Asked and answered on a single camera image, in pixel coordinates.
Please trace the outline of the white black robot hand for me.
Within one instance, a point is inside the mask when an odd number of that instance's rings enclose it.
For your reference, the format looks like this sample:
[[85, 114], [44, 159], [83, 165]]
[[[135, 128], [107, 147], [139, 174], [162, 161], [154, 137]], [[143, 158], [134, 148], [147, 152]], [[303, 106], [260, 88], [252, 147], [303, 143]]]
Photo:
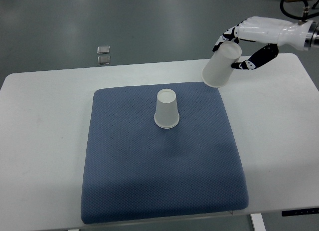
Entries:
[[306, 35], [312, 22], [308, 20], [299, 24], [275, 18], [250, 17], [226, 30], [219, 37], [212, 51], [217, 51], [226, 41], [239, 43], [240, 40], [244, 40], [265, 44], [247, 60], [231, 65], [233, 69], [257, 69], [276, 58], [279, 54], [279, 47], [282, 45], [288, 44], [303, 51]]

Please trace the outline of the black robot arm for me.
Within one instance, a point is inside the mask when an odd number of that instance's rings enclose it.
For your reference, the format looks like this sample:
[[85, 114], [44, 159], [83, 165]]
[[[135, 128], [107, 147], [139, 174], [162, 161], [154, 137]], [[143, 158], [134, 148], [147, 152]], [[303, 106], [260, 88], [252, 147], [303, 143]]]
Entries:
[[304, 50], [309, 50], [310, 48], [319, 47], [319, 24], [313, 21], [309, 27], [306, 39], [304, 42]]

